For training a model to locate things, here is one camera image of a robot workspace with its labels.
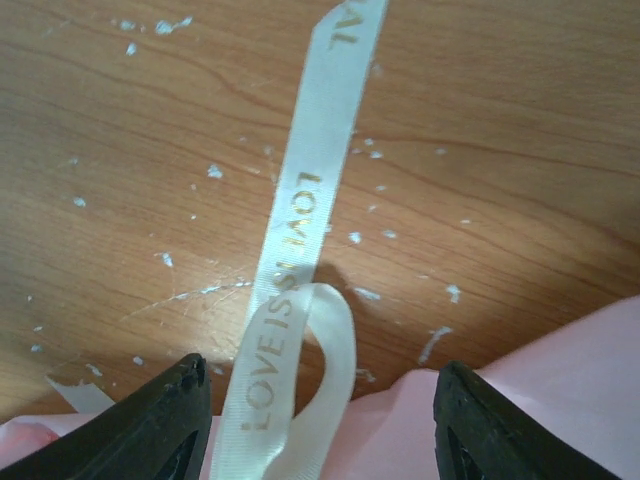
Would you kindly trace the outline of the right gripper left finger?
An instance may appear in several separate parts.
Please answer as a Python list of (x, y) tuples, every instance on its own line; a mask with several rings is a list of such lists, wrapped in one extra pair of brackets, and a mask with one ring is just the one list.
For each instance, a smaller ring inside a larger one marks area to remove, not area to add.
[(197, 353), (84, 426), (1, 470), (3, 479), (197, 479), (212, 423)]

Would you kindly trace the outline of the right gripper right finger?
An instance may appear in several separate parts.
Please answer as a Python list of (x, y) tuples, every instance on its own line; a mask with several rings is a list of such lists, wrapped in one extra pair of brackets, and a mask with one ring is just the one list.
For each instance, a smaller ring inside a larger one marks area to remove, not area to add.
[(438, 375), (433, 402), (441, 479), (615, 479), (459, 361)]

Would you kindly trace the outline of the pink bouquet wrapping paper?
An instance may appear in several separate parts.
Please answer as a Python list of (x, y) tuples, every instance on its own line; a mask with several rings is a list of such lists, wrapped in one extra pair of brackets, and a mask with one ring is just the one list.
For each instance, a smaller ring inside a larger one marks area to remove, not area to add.
[[(637, 299), (615, 303), (473, 371), (615, 479), (638, 477)], [(351, 395), (317, 479), (441, 479), (433, 415), (439, 372), (414, 370), (386, 391)], [(73, 414), (21, 416), (2, 426), (1, 470), (118, 403), (92, 385), (66, 388), (64, 395), (75, 406)], [(211, 463), (221, 414), (212, 413), (197, 479), (208, 479), (203, 470)]]

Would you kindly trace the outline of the cream printed ribbon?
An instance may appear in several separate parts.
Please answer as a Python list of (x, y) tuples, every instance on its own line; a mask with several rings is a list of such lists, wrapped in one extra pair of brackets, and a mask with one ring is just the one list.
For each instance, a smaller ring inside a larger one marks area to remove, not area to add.
[(383, 1), (345, 1), (314, 27), (208, 479), (317, 479), (353, 392), (351, 309), (314, 274)]

